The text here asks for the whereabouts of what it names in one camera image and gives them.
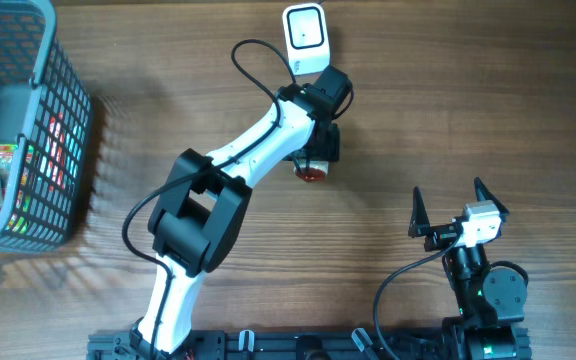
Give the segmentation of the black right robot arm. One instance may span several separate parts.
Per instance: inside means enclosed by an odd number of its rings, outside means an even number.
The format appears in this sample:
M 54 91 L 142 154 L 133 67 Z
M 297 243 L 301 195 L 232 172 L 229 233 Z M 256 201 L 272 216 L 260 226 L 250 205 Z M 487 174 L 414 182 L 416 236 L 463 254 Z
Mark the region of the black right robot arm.
M 408 235 L 424 239 L 424 250 L 437 251 L 460 315 L 442 321 L 446 359 L 528 360 L 532 349 L 524 320 L 529 276 L 510 261 L 488 260 L 485 246 L 502 235 L 509 210 L 474 179 L 476 200 L 450 223 L 433 226 L 419 188 L 413 190 Z

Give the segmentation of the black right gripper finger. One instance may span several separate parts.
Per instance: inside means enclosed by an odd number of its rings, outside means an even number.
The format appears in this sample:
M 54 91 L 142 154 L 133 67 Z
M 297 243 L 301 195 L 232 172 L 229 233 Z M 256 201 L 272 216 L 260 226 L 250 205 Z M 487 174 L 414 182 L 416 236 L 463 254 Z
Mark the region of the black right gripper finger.
M 501 216 L 508 216 L 510 214 L 509 210 L 502 204 L 502 202 L 488 190 L 480 177 L 474 178 L 474 189 L 478 201 L 492 201 L 499 210 Z
M 430 221 L 422 198 L 421 190 L 418 186 L 413 189 L 413 206 L 410 220 L 411 228 L 427 228 Z

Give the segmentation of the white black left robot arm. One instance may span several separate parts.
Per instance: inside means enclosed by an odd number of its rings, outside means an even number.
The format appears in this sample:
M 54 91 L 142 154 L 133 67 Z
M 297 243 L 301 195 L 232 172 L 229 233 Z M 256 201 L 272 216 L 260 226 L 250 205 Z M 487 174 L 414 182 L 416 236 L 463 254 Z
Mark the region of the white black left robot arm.
M 255 186 L 289 162 L 305 182 L 324 179 L 339 159 L 336 119 L 352 103 L 348 80 L 290 84 L 271 97 L 268 112 L 232 142 L 203 155 L 188 149 L 165 183 L 127 215 L 127 233 L 148 203 L 147 228 L 157 267 L 146 314 L 131 331 L 131 345 L 146 359 L 166 359 L 191 333 L 192 313 L 205 276 L 236 242 Z

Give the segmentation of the green lid sauce jar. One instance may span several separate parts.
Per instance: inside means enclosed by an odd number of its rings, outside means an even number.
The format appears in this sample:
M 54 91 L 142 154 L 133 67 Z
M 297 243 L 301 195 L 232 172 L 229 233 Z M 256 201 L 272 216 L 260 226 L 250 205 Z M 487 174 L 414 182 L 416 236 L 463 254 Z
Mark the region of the green lid sauce jar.
M 294 159 L 293 165 L 295 175 L 305 182 L 324 181 L 329 171 L 327 161 Z

